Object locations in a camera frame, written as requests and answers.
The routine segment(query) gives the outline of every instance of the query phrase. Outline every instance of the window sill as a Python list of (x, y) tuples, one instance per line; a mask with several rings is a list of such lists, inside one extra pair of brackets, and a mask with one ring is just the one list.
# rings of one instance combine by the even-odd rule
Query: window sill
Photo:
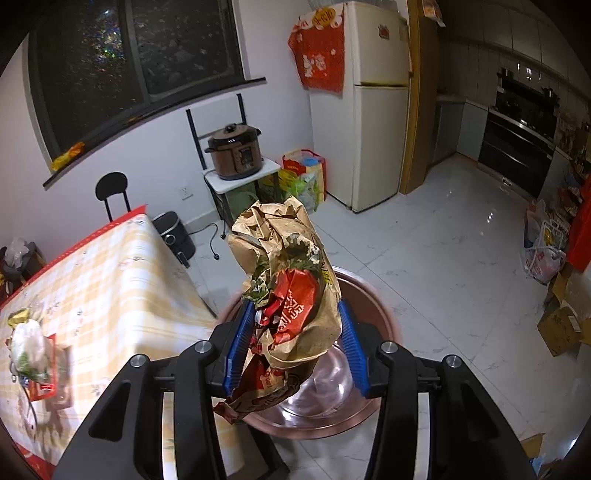
[(231, 92), (233, 90), (240, 89), (240, 88), (243, 88), (243, 87), (246, 87), (246, 86), (252, 86), (252, 85), (255, 85), (255, 84), (259, 84), (259, 83), (265, 83), (266, 81), (267, 81), (267, 79), (265, 77), (257, 77), (257, 78), (254, 78), (254, 79), (241, 80), (240, 82), (237, 82), (234, 85), (230, 85), (229, 87), (224, 88), (222, 90), (216, 90), (216, 91), (213, 91), (213, 92), (205, 93), (203, 95), (199, 95), (197, 97), (191, 98), (190, 100), (184, 100), (182, 102), (172, 103), (172, 104), (169, 104), (169, 105), (166, 105), (166, 106), (160, 106), (158, 108), (155, 108), (154, 110), (145, 112), (142, 115), (139, 115), (134, 120), (134, 122), (132, 124), (128, 125), (127, 127), (124, 127), (122, 129), (120, 129), (116, 134), (112, 135), (111, 137), (109, 137), (108, 139), (104, 140), (103, 142), (100, 142), (97, 145), (92, 145), (90, 147), (90, 149), (88, 151), (84, 152), (80, 157), (75, 158), (74, 160), (72, 160), (72, 162), (68, 163), (68, 165), (66, 165), (66, 166), (60, 168), (59, 170), (57, 170), (56, 172), (54, 172), (51, 175), (51, 177), (49, 177), (43, 183), (43, 187), (47, 190), (59, 178), (63, 177), (68, 171), (70, 171), (76, 165), (78, 165), (79, 163), (81, 163), (86, 157), (92, 155), (100, 147), (105, 146), (108, 142), (111, 142), (111, 141), (119, 138), (121, 135), (126, 134), (131, 129), (133, 129), (135, 127), (138, 127), (139, 125), (142, 125), (144, 122), (146, 122), (148, 120), (151, 120), (151, 119), (155, 118), (156, 116), (163, 115), (165, 113), (168, 113), (172, 109), (180, 108), (180, 107), (183, 107), (183, 106), (187, 106), (187, 105), (190, 105), (192, 103), (198, 102), (200, 100), (204, 100), (206, 98), (211, 98), (211, 97), (214, 97), (216, 95), (221, 95), (222, 93)]

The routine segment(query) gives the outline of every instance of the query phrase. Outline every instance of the pot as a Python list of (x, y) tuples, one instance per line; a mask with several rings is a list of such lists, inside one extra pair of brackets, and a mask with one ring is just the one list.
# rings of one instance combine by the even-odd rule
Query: pot
[[(358, 319), (375, 325), (382, 338), (402, 345), (400, 326), (378, 292), (363, 278), (333, 267), (343, 298)], [(237, 293), (218, 322), (233, 320), (242, 304)], [(312, 376), (279, 405), (248, 414), (244, 422), (276, 437), (294, 440), (330, 437), (349, 430), (376, 412), (380, 398), (367, 400), (355, 388), (340, 339), (320, 357)]]
[(221, 179), (243, 179), (262, 167), (258, 136), (261, 131), (249, 125), (229, 124), (215, 132), (205, 150), (213, 158), (213, 165)]

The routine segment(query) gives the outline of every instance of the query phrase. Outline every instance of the wall outlet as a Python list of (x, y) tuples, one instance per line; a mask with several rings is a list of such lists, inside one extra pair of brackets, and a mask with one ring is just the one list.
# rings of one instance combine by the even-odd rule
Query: wall outlet
[(178, 189), (178, 194), (181, 196), (181, 200), (187, 200), (193, 196), (193, 191), (189, 185), (185, 185)]

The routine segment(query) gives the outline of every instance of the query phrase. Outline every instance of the metal screw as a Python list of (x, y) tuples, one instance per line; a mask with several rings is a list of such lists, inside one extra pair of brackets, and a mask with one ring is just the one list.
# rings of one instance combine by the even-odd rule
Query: metal screw
[(382, 345), (380, 345), (380, 348), (384, 353), (396, 353), (398, 350), (398, 345), (396, 345), (394, 342), (384, 342)]
[(198, 353), (206, 353), (212, 349), (212, 344), (207, 340), (200, 340), (195, 343), (195, 351)]
[(138, 368), (141, 367), (144, 363), (146, 363), (146, 356), (145, 355), (134, 355), (131, 357), (129, 361), (132, 367)]
[(458, 357), (457, 355), (450, 355), (445, 359), (445, 361), (452, 368), (457, 368), (457, 367), (462, 366), (462, 359), (460, 357)]

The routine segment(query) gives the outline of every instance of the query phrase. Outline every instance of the brown paper bag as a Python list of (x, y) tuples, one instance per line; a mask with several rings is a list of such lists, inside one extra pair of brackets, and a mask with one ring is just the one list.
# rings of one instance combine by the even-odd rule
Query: brown paper bag
[(250, 276), (244, 296), (257, 310), (265, 311), (271, 300), (277, 301), (273, 291), (286, 272), (308, 271), (318, 286), (314, 306), (294, 338), (278, 343), (268, 328), (255, 330), (260, 333), (254, 339), (260, 355), (251, 358), (233, 396), (215, 408), (232, 423), (250, 411), (263, 410), (293, 395), (311, 375), (316, 359), (338, 339), (342, 327), (337, 309), (341, 299), (338, 280), (306, 209), (297, 199), (256, 202), (234, 223), (228, 245)]

